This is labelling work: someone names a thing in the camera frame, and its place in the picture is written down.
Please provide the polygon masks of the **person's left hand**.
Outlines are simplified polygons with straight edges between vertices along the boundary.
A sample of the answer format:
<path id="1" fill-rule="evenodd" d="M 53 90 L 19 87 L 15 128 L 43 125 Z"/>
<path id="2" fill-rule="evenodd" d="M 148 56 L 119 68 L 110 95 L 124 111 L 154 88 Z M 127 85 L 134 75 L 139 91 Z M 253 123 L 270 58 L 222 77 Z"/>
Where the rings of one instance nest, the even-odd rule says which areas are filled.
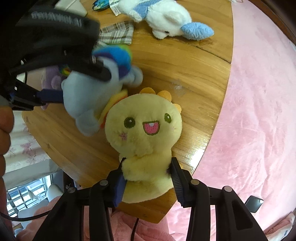
<path id="1" fill-rule="evenodd" d="M 8 152 L 11 146 L 10 133 L 14 127 L 14 114 L 9 106 L 1 106 L 0 119 L 0 168 L 1 177 L 5 173 L 6 161 L 4 155 Z"/>

